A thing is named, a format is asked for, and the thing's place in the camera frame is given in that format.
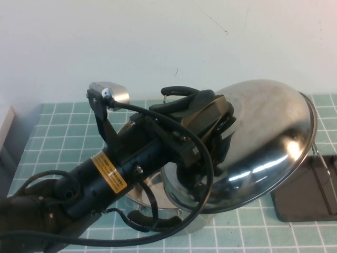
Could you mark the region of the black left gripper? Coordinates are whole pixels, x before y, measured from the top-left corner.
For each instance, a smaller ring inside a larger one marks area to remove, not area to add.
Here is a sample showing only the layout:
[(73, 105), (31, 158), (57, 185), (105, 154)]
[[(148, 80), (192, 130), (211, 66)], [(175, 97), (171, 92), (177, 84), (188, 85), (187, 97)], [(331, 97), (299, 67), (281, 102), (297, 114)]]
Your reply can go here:
[(120, 132), (127, 154), (120, 172), (127, 182), (143, 180), (169, 162), (177, 165), (180, 179), (200, 181), (219, 167), (229, 151), (231, 135), (221, 133), (234, 121), (234, 109), (212, 90), (194, 92), (173, 102), (148, 109), (123, 104), (133, 111), (133, 126)]

